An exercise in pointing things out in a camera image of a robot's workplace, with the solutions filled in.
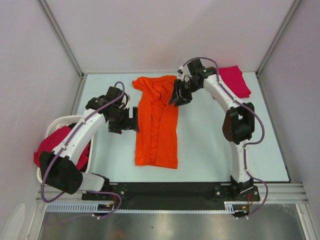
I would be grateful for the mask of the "orange t shirt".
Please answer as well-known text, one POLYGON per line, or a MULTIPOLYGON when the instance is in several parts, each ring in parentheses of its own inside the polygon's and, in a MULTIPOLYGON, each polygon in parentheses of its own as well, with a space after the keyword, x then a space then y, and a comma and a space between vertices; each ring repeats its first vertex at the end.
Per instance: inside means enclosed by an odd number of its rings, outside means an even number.
POLYGON ((176 79, 174 75, 142 76, 132 82, 133 88, 142 92, 137 111, 137 166, 178 168, 179 109, 169 104, 176 79))

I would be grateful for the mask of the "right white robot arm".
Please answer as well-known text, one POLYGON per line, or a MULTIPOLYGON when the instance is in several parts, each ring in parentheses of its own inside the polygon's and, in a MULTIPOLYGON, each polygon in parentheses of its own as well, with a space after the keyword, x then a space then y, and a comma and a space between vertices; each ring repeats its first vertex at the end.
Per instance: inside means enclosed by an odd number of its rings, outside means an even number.
POLYGON ((169 104, 175 107, 190 103, 192 94, 200 89, 206 90, 225 113, 222 133, 230 143, 232 154, 232 173, 229 194, 242 201, 254 186, 253 178, 246 173, 245 145, 255 131, 254 105, 244 103, 222 79, 219 67, 205 67, 200 57, 185 62, 177 71, 169 104))

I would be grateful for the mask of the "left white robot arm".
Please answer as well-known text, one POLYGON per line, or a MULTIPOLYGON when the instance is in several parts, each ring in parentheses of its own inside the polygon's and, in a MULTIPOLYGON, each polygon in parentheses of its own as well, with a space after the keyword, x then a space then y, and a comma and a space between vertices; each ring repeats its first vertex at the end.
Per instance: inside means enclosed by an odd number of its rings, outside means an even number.
POLYGON ((52 150, 40 154, 42 185, 70 195, 77 191, 93 192, 98 199, 107 199, 111 193, 111 188, 105 184, 107 179, 95 173, 81 172, 77 163, 85 147, 104 124, 108 124, 110 133, 139 131, 138 107, 129 108, 129 100, 124 89, 116 86, 89 100, 70 133, 52 150))

